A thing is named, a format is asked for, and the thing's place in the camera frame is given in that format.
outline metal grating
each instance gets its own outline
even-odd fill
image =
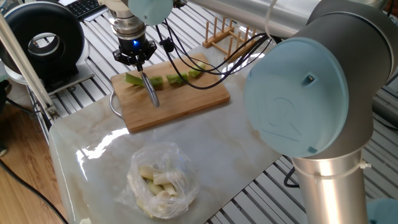
[[[210,21],[209,31],[210,35],[213,34],[212,21],[215,16],[214,12],[189,4],[181,10],[174,9],[168,21],[181,37],[184,47],[191,50],[204,41],[206,20]],[[118,40],[106,17],[107,13],[104,13],[91,21],[81,22],[90,45],[87,64],[95,76],[52,96],[63,118],[110,94],[113,90],[110,77],[134,69],[113,59],[112,51],[117,49]],[[221,29],[222,22],[221,19],[219,21],[218,30]],[[166,34],[164,26],[159,28]],[[147,27],[147,38],[156,41],[159,45],[159,37],[154,27]],[[165,52],[159,48],[144,66],[166,60]],[[390,87],[395,85],[395,82],[390,82]],[[384,99],[382,94],[381,92],[378,95],[380,99]],[[381,118],[374,120],[374,134],[364,149],[364,159],[373,165],[372,169],[364,171],[368,201],[383,197],[398,199],[398,134],[383,126],[378,120],[385,122]],[[47,137],[47,128],[42,118],[40,125]],[[293,168],[291,160],[288,157],[280,157],[220,211],[210,217],[206,224],[308,223],[300,189],[290,189],[283,185],[284,177],[291,168]],[[297,184],[295,174],[290,180]]]

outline wooden floor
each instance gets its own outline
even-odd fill
[[[20,90],[17,93],[22,94],[17,101],[25,98],[26,105],[25,93]],[[9,149],[1,159],[65,214],[49,146],[36,118],[6,105],[0,114],[0,141]],[[56,224],[61,221],[38,197],[0,169],[0,224],[30,223]]]

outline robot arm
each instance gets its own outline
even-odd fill
[[[271,35],[289,38],[248,75],[249,120],[264,142],[293,158],[309,223],[368,223],[361,149],[373,132],[373,96],[398,65],[397,28],[382,12],[345,0],[192,1],[260,30],[267,24]],[[155,49],[145,38],[145,24],[161,23],[184,4],[99,2],[110,8],[120,42],[115,59],[141,71]],[[380,9],[386,3],[362,2]]]

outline keyboard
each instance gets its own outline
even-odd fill
[[[67,5],[67,8],[82,21],[84,18],[104,9],[106,6],[100,6],[97,0],[77,0]]]

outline light blue joint cover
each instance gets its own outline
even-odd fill
[[[173,0],[129,0],[131,13],[147,25],[154,26],[163,22],[173,9]]]
[[[343,69],[322,44],[283,41],[250,71],[244,106],[252,127],[275,151],[308,157],[330,146],[348,114]]]
[[[369,224],[398,223],[398,201],[380,198],[366,204]]]

